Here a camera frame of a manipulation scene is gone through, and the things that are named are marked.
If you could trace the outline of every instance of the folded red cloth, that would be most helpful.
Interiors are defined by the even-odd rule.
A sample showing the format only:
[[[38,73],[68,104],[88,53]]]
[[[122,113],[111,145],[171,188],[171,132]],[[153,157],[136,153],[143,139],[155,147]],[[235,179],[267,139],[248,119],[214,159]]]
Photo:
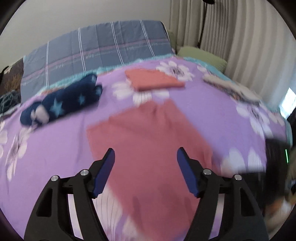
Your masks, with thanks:
[[[147,237],[172,241],[187,232],[199,199],[187,188],[177,150],[184,147],[204,168],[212,166],[212,150],[173,101],[111,116],[88,128],[87,137],[95,160],[114,149],[108,184]]]
[[[184,82],[180,82],[175,77],[169,76],[159,70],[128,69],[125,71],[125,74],[136,91],[185,86]]]

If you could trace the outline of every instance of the light blue star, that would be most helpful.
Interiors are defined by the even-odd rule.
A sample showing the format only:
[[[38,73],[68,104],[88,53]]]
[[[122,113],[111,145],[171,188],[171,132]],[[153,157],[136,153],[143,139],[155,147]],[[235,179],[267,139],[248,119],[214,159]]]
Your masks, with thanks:
[[[94,83],[96,82],[96,76],[95,75],[92,76],[91,81],[94,82]]]
[[[78,98],[78,102],[80,105],[83,105],[85,103],[85,97],[82,94],[80,94]]]
[[[51,112],[55,114],[56,118],[58,118],[59,115],[63,115],[65,113],[65,111],[62,109],[62,104],[63,101],[57,102],[57,99],[55,98],[54,104],[49,109]]]
[[[98,87],[96,89],[96,95],[101,95],[101,94],[102,94],[102,89]]]

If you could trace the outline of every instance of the green pillow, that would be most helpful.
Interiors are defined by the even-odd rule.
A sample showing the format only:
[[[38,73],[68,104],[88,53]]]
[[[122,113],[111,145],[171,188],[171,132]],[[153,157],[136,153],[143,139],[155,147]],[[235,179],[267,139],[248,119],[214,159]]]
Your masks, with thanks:
[[[227,62],[212,53],[204,51],[199,48],[185,46],[180,49],[178,55],[181,57],[192,57],[213,65],[217,70],[224,73],[226,70]]]

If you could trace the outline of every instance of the floral bedsheet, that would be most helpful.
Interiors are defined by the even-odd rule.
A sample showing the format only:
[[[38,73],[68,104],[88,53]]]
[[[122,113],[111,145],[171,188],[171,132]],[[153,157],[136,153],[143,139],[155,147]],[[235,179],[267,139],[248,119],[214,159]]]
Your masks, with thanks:
[[[135,92],[124,71],[128,68],[158,69],[179,81],[185,88]],[[100,75],[103,93],[99,105],[66,116],[33,130],[20,124],[21,112],[43,96],[24,103],[0,124],[0,208],[14,229],[23,237],[33,206],[53,175],[73,176],[94,161],[86,138],[86,128],[132,106],[154,100],[172,99],[213,150],[215,171],[231,176],[238,171],[264,170],[265,138],[287,140],[286,122],[259,106],[232,99],[225,92],[203,81],[205,74],[227,79],[212,66],[182,58],[165,58],[135,63]],[[69,197],[75,234],[81,236],[73,197]],[[108,183],[94,200],[98,217],[109,240],[150,240],[125,213]],[[223,207],[217,209],[211,237],[218,234]],[[176,240],[183,240],[183,230]]]

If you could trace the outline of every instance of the green light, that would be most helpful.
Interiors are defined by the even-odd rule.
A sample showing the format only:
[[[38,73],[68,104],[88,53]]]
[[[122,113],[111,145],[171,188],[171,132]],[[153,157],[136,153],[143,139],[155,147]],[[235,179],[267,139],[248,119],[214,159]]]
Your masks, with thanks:
[[[288,153],[287,153],[287,149],[286,149],[286,158],[287,158],[287,164],[289,163],[289,160],[288,160]]]

